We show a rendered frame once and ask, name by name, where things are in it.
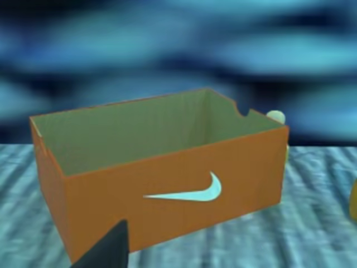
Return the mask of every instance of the box side panel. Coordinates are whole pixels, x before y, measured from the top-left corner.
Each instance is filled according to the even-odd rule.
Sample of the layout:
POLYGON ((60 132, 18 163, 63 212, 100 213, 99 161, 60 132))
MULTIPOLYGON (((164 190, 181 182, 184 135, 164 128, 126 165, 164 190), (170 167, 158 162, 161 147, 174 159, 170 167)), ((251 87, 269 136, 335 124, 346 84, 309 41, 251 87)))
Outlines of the box side panel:
POLYGON ((252 110, 246 117, 241 116, 231 99, 213 91, 210 92, 209 115, 209 143, 282 127, 281 124, 252 110))
POLYGON ((72 260, 122 219, 133 252, 279 203, 286 142, 282 127, 71 178, 72 260), (211 172, 222 189, 213 201, 145 198, 207 189, 211 172))
POLYGON ((204 144, 205 90, 41 116, 46 146, 74 175, 204 144))
POLYGON ((47 149, 38 134, 35 124, 30 121, 30 125, 41 191, 65 248, 70 253, 71 241, 63 180, 46 152, 47 149))

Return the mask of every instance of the white swoosh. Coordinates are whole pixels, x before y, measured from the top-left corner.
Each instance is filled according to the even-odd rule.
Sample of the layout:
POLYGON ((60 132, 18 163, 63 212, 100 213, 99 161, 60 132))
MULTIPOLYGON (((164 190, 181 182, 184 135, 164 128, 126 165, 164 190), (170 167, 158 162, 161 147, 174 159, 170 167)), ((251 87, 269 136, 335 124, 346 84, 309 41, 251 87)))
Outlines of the white swoosh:
POLYGON ((144 195, 145 198, 159 198, 159 199, 175 199, 186 201, 200 201, 207 202, 212 201, 219 197, 222 191, 221 182, 219 178, 213 172, 210 172, 212 178, 212 184, 205 190, 183 192, 183 193, 171 193, 171 194, 154 194, 144 195))

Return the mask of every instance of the gray wood surface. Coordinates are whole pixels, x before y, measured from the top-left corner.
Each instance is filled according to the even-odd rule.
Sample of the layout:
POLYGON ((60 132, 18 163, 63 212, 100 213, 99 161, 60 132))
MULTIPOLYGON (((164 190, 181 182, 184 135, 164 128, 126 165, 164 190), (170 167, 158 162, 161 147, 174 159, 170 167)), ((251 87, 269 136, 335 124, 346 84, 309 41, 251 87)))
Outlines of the gray wood surface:
MULTIPOLYGON (((280 205, 153 246, 130 268, 357 267, 357 149, 292 147, 280 205)), ((0 145, 0 267, 67 268, 31 145, 0 145)))

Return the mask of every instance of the orange box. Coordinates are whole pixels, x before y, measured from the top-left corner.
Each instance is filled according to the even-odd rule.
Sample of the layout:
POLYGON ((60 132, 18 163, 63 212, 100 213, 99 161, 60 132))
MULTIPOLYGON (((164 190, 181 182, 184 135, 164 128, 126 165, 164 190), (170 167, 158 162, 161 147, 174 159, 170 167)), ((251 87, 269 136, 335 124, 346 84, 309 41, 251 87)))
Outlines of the orange box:
POLYGON ((133 252, 281 199, 288 127, 256 111, 243 117, 210 89, 30 123, 41 190, 72 262, 122 219, 133 252))

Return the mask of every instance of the round yellow object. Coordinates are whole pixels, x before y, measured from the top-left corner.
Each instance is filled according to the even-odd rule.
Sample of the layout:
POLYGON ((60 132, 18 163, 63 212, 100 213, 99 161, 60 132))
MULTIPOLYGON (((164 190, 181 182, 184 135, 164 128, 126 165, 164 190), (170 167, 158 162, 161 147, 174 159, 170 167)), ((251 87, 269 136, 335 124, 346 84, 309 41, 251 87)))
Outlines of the round yellow object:
POLYGON ((357 221, 357 180, 352 186, 350 196, 350 216, 352 219, 357 221))

